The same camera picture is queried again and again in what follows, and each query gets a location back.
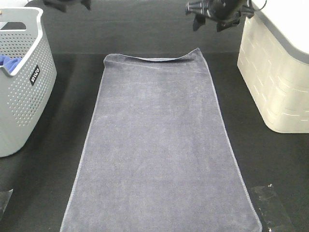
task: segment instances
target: storage bin lid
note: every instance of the storage bin lid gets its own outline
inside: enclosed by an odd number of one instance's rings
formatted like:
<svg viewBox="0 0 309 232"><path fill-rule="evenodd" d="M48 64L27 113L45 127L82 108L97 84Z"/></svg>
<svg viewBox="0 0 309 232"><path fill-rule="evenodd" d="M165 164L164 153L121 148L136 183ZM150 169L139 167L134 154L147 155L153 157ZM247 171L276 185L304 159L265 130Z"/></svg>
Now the storage bin lid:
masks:
<svg viewBox="0 0 309 232"><path fill-rule="evenodd" d="M265 0L253 0L261 8ZM268 0L265 8L257 11L267 28L295 59L309 64L308 0Z"/></svg>

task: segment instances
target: black table surface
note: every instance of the black table surface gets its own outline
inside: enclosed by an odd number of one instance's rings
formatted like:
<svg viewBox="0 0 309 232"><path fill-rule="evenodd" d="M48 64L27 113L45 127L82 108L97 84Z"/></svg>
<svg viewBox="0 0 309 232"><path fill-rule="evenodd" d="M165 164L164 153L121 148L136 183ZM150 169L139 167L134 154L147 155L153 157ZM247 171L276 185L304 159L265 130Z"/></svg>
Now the black table surface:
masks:
<svg viewBox="0 0 309 232"><path fill-rule="evenodd" d="M54 54L57 79L37 126L20 151L0 159L0 190L14 189L1 232L59 231L105 56ZM309 134L279 134L266 127L237 68L237 53L204 56L247 188L271 183L296 230L307 232Z"/></svg>

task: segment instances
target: white plastic container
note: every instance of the white plastic container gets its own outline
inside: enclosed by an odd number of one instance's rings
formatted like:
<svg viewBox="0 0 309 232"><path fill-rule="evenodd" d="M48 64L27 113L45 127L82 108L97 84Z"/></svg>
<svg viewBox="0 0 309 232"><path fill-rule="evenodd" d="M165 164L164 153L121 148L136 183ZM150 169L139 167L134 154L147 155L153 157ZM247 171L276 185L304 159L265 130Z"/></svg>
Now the white plastic container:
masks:
<svg viewBox="0 0 309 232"><path fill-rule="evenodd" d="M4 157L18 151L33 131L53 89L56 68L41 22L43 10L0 11L0 22L26 26L0 30L0 54L23 58L12 73L0 66L0 157Z"/></svg>
<svg viewBox="0 0 309 232"><path fill-rule="evenodd" d="M274 21L263 12L246 19L238 68L270 129L309 133L309 33L306 27L289 28L298 23L282 24L274 14Z"/></svg>

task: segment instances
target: gray laundry basket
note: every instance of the gray laundry basket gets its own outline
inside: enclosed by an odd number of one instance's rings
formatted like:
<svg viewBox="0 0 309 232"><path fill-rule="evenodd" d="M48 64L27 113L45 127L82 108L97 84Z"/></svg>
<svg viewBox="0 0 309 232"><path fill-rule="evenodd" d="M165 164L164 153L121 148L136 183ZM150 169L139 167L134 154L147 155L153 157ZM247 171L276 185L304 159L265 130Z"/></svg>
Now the gray laundry basket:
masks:
<svg viewBox="0 0 309 232"><path fill-rule="evenodd" d="M18 151L38 122L52 92L56 68L41 22L43 10L0 9L0 22L26 29L0 30L0 54L22 60L12 73L0 66L0 157Z"/></svg>

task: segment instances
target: towel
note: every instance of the towel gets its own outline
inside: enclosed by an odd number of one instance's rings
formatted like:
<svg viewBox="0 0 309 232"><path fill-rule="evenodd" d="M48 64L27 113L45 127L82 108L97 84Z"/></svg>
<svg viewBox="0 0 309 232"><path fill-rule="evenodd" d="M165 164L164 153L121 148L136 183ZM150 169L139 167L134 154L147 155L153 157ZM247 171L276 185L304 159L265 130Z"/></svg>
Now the towel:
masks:
<svg viewBox="0 0 309 232"><path fill-rule="evenodd" d="M0 55L0 66L4 66L9 71L9 73L11 73L21 60L22 59L19 57L11 59L8 56Z"/></svg>

